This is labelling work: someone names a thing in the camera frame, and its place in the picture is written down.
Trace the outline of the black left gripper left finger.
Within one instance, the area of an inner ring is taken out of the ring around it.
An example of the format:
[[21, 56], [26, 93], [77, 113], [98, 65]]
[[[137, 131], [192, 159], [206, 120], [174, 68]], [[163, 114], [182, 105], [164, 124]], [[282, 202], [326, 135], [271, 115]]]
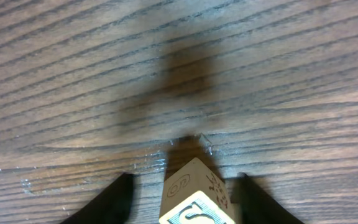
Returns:
[[81, 210], [61, 224], [123, 224], [134, 200], [134, 174], [123, 173]]

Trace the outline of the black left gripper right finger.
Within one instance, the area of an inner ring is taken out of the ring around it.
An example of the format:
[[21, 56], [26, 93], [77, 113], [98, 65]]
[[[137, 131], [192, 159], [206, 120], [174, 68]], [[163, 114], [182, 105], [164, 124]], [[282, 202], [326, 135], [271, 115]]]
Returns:
[[240, 223], [303, 224], [246, 173], [238, 173], [231, 200], [238, 206]]

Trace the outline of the yellow S wooden block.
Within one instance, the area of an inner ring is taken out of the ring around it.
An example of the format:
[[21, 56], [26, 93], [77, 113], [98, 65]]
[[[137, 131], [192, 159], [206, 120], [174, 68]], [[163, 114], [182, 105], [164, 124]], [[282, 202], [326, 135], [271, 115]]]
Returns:
[[194, 158], [164, 182], [158, 221], [235, 224], [235, 212], [224, 182]]

